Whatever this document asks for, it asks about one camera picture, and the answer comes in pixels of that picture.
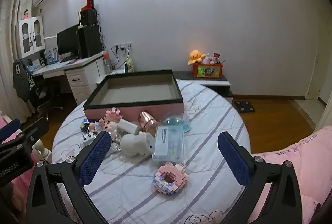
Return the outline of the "white travel plug adapter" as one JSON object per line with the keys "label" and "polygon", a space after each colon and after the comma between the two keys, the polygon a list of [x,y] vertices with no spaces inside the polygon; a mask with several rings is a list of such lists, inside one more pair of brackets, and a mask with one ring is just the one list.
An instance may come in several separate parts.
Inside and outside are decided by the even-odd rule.
{"label": "white travel plug adapter", "polygon": [[85,146],[90,145],[95,138],[96,138],[96,136],[91,132],[83,133],[80,148],[82,149]]}

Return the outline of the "clear glass bottle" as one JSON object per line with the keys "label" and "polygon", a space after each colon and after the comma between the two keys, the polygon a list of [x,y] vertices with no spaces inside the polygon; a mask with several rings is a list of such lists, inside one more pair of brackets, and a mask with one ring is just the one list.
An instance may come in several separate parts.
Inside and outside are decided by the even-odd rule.
{"label": "clear glass bottle", "polygon": [[111,133],[111,149],[112,151],[119,152],[121,150],[120,148],[120,140],[121,140],[121,135],[116,134],[116,133]]}

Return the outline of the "pink pig doll figure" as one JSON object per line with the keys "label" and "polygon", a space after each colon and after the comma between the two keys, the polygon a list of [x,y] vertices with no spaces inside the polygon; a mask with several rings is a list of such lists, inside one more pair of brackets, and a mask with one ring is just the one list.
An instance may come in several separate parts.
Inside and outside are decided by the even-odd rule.
{"label": "pink pig doll figure", "polygon": [[97,122],[89,124],[89,132],[94,135],[99,134],[102,130],[108,132],[109,134],[116,136],[118,134],[118,125],[116,122],[107,121],[105,119],[100,119]]}

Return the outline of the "white cat night light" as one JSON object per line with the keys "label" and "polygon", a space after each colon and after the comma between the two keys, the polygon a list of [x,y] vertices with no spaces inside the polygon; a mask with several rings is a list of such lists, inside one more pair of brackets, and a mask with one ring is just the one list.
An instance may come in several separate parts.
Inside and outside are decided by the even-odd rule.
{"label": "white cat night light", "polygon": [[139,134],[125,134],[120,140],[120,149],[125,156],[132,157],[151,156],[153,153],[155,138],[148,132]]}

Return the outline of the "white charger block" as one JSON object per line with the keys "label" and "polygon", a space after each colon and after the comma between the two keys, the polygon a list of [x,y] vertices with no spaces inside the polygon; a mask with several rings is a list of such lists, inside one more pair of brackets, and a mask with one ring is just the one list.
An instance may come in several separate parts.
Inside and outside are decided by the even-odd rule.
{"label": "white charger block", "polygon": [[140,127],[132,122],[120,119],[118,122],[118,128],[134,135],[137,135],[140,131]]}

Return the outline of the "pink brick block figure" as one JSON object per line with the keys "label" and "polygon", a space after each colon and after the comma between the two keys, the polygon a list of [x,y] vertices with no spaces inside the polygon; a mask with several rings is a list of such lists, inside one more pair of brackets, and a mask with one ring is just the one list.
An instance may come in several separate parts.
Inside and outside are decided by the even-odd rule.
{"label": "pink brick block figure", "polygon": [[120,110],[116,107],[108,109],[105,113],[105,119],[107,121],[119,122],[122,118],[123,116],[120,114]]}

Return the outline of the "pink brick donut model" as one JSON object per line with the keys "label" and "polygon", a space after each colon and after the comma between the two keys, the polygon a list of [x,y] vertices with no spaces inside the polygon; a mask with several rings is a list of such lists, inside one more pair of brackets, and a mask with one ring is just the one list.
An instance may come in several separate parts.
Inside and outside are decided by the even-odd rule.
{"label": "pink brick donut model", "polygon": [[153,177],[155,190],[165,195],[173,195],[181,190],[188,181],[188,174],[181,164],[171,162],[162,165]]}

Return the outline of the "clear plastic case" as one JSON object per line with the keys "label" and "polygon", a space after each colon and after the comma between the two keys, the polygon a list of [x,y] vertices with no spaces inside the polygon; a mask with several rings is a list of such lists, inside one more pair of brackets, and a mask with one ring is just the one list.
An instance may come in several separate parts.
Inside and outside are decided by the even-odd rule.
{"label": "clear plastic case", "polygon": [[158,126],[152,159],[159,165],[166,162],[183,164],[185,162],[184,134],[182,126]]}

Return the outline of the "rose gold metallic cup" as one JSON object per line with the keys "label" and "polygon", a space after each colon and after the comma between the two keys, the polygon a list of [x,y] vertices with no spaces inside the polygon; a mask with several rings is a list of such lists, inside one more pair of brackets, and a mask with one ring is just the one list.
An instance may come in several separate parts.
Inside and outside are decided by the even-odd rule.
{"label": "rose gold metallic cup", "polygon": [[137,119],[141,129],[145,132],[147,132],[151,127],[159,125],[159,122],[147,111],[141,111]]}

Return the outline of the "black bathroom scale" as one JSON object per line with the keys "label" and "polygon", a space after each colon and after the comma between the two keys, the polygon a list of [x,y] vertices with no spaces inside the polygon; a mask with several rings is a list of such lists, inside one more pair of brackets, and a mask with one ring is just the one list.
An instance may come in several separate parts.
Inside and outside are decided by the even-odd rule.
{"label": "black bathroom scale", "polygon": [[255,108],[247,100],[235,100],[233,102],[233,105],[237,109],[237,111],[239,111],[240,113],[254,113],[255,112]]}

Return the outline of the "pink and black storage box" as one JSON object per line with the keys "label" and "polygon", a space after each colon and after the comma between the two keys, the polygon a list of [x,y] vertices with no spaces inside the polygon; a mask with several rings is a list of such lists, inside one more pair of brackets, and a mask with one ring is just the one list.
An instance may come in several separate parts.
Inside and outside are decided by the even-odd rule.
{"label": "pink and black storage box", "polygon": [[146,111],[155,119],[184,113],[183,97],[171,70],[106,76],[83,105],[88,119],[100,119],[112,108],[128,121]]}

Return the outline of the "orange capped water bottle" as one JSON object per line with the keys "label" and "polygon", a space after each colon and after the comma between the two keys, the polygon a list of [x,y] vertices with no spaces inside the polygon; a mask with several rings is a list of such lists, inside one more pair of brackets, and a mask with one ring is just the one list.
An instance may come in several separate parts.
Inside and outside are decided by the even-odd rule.
{"label": "orange capped water bottle", "polygon": [[112,72],[112,64],[108,53],[103,54],[103,61],[104,61],[105,73],[110,74]]}

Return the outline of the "white glass door cabinet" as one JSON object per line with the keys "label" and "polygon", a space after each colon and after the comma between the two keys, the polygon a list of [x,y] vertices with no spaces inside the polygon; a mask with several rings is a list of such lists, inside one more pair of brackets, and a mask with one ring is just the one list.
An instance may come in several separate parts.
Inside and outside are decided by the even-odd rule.
{"label": "white glass door cabinet", "polygon": [[16,43],[20,58],[45,50],[41,16],[20,20],[16,24]]}

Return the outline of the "black speaker box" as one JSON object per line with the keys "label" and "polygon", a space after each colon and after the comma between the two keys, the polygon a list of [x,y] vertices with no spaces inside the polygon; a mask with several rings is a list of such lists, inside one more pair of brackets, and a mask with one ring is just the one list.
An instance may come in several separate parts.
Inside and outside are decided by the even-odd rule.
{"label": "black speaker box", "polygon": [[97,11],[96,9],[84,9],[80,11],[80,25],[89,26],[97,24]]}

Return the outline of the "beige curtain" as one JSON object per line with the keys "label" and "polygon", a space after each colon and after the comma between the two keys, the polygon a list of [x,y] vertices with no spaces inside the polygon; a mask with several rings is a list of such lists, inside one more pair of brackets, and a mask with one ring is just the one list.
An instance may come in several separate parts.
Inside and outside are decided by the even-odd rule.
{"label": "beige curtain", "polygon": [[25,122],[32,111],[16,94],[12,67],[18,58],[16,24],[23,19],[25,10],[31,13],[32,0],[1,0],[1,112],[21,122]]}

